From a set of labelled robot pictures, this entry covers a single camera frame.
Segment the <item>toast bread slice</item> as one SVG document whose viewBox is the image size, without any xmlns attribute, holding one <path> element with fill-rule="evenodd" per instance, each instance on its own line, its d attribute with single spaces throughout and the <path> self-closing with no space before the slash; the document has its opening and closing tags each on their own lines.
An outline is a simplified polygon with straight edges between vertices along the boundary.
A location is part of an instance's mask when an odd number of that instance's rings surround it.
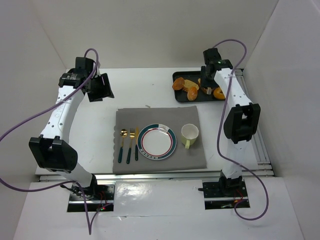
<svg viewBox="0 0 320 240">
<path fill-rule="evenodd" d="M 205 94 L 206 94 L 206 88 L 207 87 L 203 87 L 202 85 L 201 85 L 201 79 L 199 78 L 198 80 L 198 86 L 199 86 L 199 89 L 200 90 L 202 90 Z M 214 91 L 214 89 L 215 89 L 216 87 L 211 87 L 211 95 L 213 95 L 213 91 Z"/>
</svg>

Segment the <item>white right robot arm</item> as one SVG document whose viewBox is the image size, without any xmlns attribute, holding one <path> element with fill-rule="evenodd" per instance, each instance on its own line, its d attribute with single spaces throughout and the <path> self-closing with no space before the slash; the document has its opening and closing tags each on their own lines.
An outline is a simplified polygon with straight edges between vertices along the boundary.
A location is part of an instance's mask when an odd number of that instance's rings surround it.
<svg viewBox="0 0 320 240">
<path fill-rule="evenodd" d="M 257 132 L 261 108 L 253 103 L 240 86 L 233 66 L 228 59 L 222 59 L 217 48 L 203 52 L 204 66 L 201 67 L 200 87 L 206 94 L 216 93 L 215 98 L 225 97 L 225 113 L 222 118 L 223 133 L 228 139 L 226 157 L 228 161 L 220 171 L 218 189 L 225 197 L 230 197 L 241 188 L 242 167 L 245 151 L 253 135 Z"/>
</svg>

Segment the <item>metal tongs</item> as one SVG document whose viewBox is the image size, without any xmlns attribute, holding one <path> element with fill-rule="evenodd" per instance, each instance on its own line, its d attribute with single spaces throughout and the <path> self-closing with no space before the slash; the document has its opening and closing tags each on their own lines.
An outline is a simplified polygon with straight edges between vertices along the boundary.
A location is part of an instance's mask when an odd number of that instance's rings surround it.
<svg viewBox="0 0 320 240">
<path fill-rule="evenodd" d="M 212 89 L 211 89 L 210 87 L 207 87 L 207 88 L 205 89 L 205 93 L 206 93 L 207 95 L 210 95 L 210 94 L 212 93 Z"/>
</svg>

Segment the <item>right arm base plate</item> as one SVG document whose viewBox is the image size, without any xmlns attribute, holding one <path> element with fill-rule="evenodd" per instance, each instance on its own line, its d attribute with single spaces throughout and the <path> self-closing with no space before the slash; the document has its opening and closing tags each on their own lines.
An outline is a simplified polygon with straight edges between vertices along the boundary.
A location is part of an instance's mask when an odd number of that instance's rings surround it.
<svg viewBox="0 0 320 240">
<path fill-rule="evenodd" d="M 229 189 L 224 193 L 218 182 L 203 182 L 198 188 L 203 193 L 205 210 L 233 209 L 239 203 L 238 208 L 250 208 L 247 187 L 244 181 L 241 185 Z"/>
</svg>

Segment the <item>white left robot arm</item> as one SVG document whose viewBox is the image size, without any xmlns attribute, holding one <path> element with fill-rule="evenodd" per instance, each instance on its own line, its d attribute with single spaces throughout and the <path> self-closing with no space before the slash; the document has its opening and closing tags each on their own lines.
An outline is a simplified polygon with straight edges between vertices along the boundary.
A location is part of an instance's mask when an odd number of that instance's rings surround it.
<svg viewBox="0 0 320 240">
<path fill-rule="evenodd" d="M 77 57 L 75 67 L 59 79 L 57 107 L 52 111 L 47 125 L 38 137 L 29 140 L 29 148 L 38 166 L 74 181 L 74 192 L 80 187 L 88 196 L 100 191 L 94 174 L 78 163 L 77 151 L 69 145 L 70 130 L 77 109 L 84 97 L 90 102 L 113 98 L 108 75 L 100 74 L 96 62 L 87 57 Z"/>
</svg>

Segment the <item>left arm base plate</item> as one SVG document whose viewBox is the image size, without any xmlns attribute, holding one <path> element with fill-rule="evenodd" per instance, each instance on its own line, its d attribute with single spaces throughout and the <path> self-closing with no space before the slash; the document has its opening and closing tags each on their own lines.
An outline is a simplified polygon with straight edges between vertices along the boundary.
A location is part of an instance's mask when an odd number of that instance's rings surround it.
<svg viewBox="0 0 320 240">
<path fill-rule="evenodd" d="M 72 192 L 69 195 L 67 212 L 80 213 L 85 212 L 84 198 L 79 189 L 72 186 Z M 99 185 L 98 192 L 95 195 L 86 195 L 88 212 L 113 212 L 114 211 L 115 185 Z"/>
</svg>

